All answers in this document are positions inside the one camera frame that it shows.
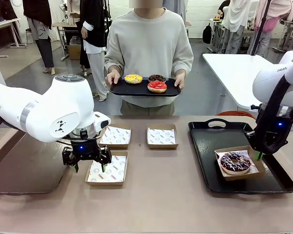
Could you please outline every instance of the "black pole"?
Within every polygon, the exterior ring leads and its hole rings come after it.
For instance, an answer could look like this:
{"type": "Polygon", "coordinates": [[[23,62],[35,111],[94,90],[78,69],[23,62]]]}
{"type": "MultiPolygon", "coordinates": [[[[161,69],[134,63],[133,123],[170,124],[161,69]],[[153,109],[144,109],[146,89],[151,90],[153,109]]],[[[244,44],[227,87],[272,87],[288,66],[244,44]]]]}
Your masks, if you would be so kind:
{"type": "Polygon", "coordinates": [[[265,25],[265,22],[266,22],[266,17],[267,17],[267,13],[268,13],[271,1],[272,0],[267,0],[267,6],[266,6],[266,9],[265,9],[264,16],[262,18],[262,23],[260,24],[260,28],[259,28],[258,34],[256,36],[255,44],[254,44],[254,47],[253,47],[253,50],[252,50],[252,53],[251,53],[252,56],[255,55],[255,53],[256,53],[257,45],[259,43],[259,39],[260,39],[260,36],[262,34],[262,31],[263,31],[263,28],[264,28],[264,25],[265,25]]]}

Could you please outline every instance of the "black tray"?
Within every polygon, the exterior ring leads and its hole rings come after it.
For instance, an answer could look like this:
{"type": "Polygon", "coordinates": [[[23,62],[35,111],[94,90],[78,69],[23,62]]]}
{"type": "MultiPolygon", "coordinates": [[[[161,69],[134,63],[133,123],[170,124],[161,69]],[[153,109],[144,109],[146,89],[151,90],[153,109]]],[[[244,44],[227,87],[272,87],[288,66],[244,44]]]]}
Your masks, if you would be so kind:
{"type": "Polygon", "coordinates": [[[238,194],[293,193],[293,181],[274,156],[263,157],[266,173],[262,176],[234,181],[223,178],[214,150],[249,145],[244,131],[252,131],[252,128],[247,123],[210,119],[188,125],[205,183],[210,190],[238,194]],[[223,122],[226,126],[209,127],[209,123],[214,121],[223,122]]]}
{"type": "Polygon", "coordinates": [[[128,84],[124,78],[118,80],[117,84],[112,84],[110,91],[115,95],[122,96],[148,96],[148,97],[174,97],[181,93],[179,87],[175,87],[175,80],[166,78],[167,90],[162,94],[152,93],[147,89],[149,83],[147,77],[143,77],[140,84],[128,84]]]}

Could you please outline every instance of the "black jacket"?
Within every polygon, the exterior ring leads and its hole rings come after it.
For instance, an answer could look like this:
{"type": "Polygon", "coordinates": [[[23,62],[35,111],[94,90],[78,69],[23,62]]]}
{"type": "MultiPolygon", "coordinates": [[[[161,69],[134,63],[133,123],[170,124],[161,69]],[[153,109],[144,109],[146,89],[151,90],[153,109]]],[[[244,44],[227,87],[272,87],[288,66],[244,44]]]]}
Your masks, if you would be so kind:
{"type": "Polygon", "coordinates": [[[93,26],[86,41],[96,47],[105,47],[105,23],[102,0],[81,0],[80,20],[93,26]]]}
{"type": "Polygon", "coordinates": [[[23,0],[24,15],[38,20],[51,29],[52,19],[48,0],[23,0]]]}

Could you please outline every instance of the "red frosted donut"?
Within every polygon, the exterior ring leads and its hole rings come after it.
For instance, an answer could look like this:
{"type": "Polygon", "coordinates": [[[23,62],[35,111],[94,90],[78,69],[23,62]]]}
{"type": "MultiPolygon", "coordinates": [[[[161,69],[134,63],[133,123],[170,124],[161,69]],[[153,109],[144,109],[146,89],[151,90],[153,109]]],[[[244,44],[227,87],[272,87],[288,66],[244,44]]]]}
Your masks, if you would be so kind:
{"type": "Polygon", "coordinates": [[[167,90],[167,85],[161,81],[152,81],[148,84],[147,88],[154,93],[163,93],[167,90]]]}

